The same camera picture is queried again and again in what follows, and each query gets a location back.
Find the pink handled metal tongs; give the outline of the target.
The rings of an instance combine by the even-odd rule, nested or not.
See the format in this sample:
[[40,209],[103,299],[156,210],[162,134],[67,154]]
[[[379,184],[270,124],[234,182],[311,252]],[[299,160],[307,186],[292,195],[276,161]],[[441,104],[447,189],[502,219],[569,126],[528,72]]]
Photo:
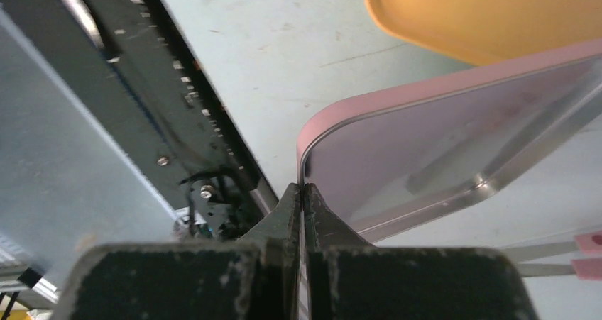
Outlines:
[[601,231],[575,235],[571,240],[504,248],[523,277],[575,276],[601,281]]

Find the silver metal box lid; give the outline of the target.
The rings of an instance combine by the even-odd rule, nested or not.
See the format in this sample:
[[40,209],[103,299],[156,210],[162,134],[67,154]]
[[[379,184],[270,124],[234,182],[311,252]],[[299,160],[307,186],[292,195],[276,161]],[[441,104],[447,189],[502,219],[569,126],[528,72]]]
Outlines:
[[297,179],[370,242],[480,203],[601,115],[592,40],[353,96],[297,139]]

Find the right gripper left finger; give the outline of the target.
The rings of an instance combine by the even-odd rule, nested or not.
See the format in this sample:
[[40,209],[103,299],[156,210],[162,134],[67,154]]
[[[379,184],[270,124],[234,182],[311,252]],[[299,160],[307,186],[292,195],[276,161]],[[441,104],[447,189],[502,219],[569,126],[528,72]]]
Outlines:
[[236,241],[111,243],[74,266],[54,319],[296,319],[301,189]]

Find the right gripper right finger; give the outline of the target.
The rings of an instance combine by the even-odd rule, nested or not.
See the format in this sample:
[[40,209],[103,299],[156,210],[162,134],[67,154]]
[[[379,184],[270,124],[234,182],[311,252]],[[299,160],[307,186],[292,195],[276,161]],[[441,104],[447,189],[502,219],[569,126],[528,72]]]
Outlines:
[[536,319],[518,274],[490,248],[379,248],[303,188],[311,319]]

